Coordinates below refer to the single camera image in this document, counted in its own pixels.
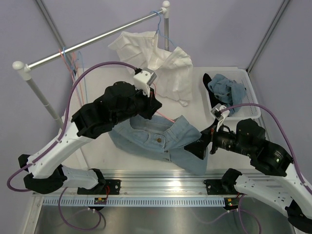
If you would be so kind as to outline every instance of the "white garment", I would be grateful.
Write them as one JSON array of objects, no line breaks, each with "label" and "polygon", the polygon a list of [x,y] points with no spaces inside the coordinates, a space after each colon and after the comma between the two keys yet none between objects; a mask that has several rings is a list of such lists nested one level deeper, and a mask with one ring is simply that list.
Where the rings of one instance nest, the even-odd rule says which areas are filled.
[{"label": "white garment", "polygon": [[116,50],[120,61],[155,71],[156,93],[186,106],[192,99],[192,60],[180,47],[169,52],[157,44],[156,32],[122,32],[108,47]]}]

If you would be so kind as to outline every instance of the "white plastic basket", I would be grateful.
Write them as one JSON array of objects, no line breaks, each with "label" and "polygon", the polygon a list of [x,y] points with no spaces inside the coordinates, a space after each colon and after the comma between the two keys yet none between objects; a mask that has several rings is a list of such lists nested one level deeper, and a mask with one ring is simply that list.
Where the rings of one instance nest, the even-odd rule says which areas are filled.
[{"label": "white plastic basket", "polygon": [[[249,76],[247,72],[243,69],[238,69],[238,68],[227,68],[227,69],[220,69],[216,68],[214,69],[209,69],[206,72],[211,79],[215,77],[216,74],[222,74],[226,78],[235,80],[237,83],[241,83],[245,86],[246,88],[246,93],[247,95],[243,99],[243,103],[257,103],[257,98],[254,93],[253,86],[250,82]],[[209,105],[209,111],[211,111],[212,106],[210,103],[209,99],[209,93],[206,90],[206,95],[207,95],[207,100],[208,100],[208,105]],[[261,111],[259,107],[255,106],[243,106],[240,108],[240,110],[237,113],[234,113],[232,116],[227,117],[227,120],[242,120],[242,119],[247,119],[247,118],[252,118],[256,119],[261,116]]]}]

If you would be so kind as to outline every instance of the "blue denim garment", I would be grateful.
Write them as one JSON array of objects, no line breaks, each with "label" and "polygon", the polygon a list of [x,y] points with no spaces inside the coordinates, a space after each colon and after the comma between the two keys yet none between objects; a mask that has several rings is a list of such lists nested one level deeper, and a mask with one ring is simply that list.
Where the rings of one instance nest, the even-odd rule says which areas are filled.
[{"label": "blue denim garment", "polygon": [[[227,107],[242,103],[246,95],[245,86],[236,83],[235,80],[230,80],[224,75],[216,74],[208,83],[208,88],[214,93],[215,98],[227,104]],[[230,110],[229,116],[238,112],[240,107]]]},{"label": "blue denim garment", "polygon": [[184,116],[173,123],[161,116],[148,120],[137,115],[117,124],[108,134],[117,148],[128,153],[172,162],[196,175],[206,172],[208,156],[201,160],[183,148],[201,137]]}]

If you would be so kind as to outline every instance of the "robotic arm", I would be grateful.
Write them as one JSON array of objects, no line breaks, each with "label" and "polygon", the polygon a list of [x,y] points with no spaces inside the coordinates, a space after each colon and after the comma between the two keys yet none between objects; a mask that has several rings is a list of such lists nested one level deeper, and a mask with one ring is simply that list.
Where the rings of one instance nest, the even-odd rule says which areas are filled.
[{"label": "robotic arm", "polygon": [[[61,187],[84,188],[99,194],[106,183],[99,169],[77,170],[65,167],[61,163],[78,148],[111,131],[122,121],[136,115],[151,119],[162,106],[156,100],[154,90],[150,88],[155,78],[156,74],[145,68],[140,69],[134,76],[135,85],[119,81],[107,87],[104,95],[92,103],[83,105],[72,116],[61,140],[56,136],[36,154],[21,155],[21,168],[32,164],[27,169],[29,174],[24,178],[25,187],[41,194],[54,192]],[[58,141],[57,145],[33,163],[33,160],[55,141]]]},{"label": "robotic arm", "polygon": [[258,171],[271,176],[287,194],[282,194],[255,182],[235,169],[229,169],[221,179],[225,193],[242,193],[250,195],[281,212],[288,221],[299,230],[312,234],[312,195],[305,188],[312,188],[308,182],[304,184],[293,164],[293,158],[287,151],[265,139],[265,129],[252,119],[241,120],[236,126],[236,133],[229,127],[221,125],[229,111],[220,110],[220,104],[212,109],[216,119],[203,130],[201,138],[184,147],[185,150],[199,158],[205,157],[209,143],[212,143],[211,154],[218,148],[232,151],[250,158],[250,164]]}]

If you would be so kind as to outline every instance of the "white tabletop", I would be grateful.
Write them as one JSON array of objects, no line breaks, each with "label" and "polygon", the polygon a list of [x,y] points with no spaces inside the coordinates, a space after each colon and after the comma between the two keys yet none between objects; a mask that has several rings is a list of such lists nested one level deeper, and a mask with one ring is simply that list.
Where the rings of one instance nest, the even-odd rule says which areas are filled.
[{"label": "white tabletop", "polygon": [[[186,107],[169,98],[156,98],[162,103],[159,111],[169,118],[177,118],[180,115],[198,130],[209,127],[214,119],[209,113],[206,90],[202,84],[202,77],[208,72],[208,67],[195,67],[193,71],[193,100]],[[104,94],[105,88],[117,81],[133,83],[133,77],[126,68],[97,68],[86,76],[88,102]],[[70,116],[80,108],[76,94],[73,95]],[[235,131],[237,121],[226,121],[225,125]],[[186,173],[173,163],[151,160],[136,155],[128,154],[113,144],[107,133],[82,147],[82,152],[88,168],[98,168],[103,171],[127,172],[127,173]],[[77,155],[71,155],[64,165],[73,168],[81,168]],[[250,160],[246,156],[219,149],[216,154],[208,155],[207,174],[224,173],[228,168],[237,169],[243,173],[252,173],[256,170],[250,166]]]}]

